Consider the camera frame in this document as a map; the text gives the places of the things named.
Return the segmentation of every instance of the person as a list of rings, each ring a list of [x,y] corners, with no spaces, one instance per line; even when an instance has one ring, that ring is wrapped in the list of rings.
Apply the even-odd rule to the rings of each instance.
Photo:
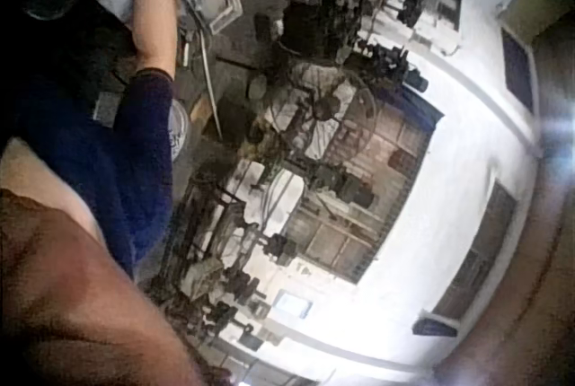
[[[3,115],[3,355],[41,383],[207,384],[132,281],[171,213],[174,1],[134,0],[133,40],[137,72],[112,129],[41,76]]]

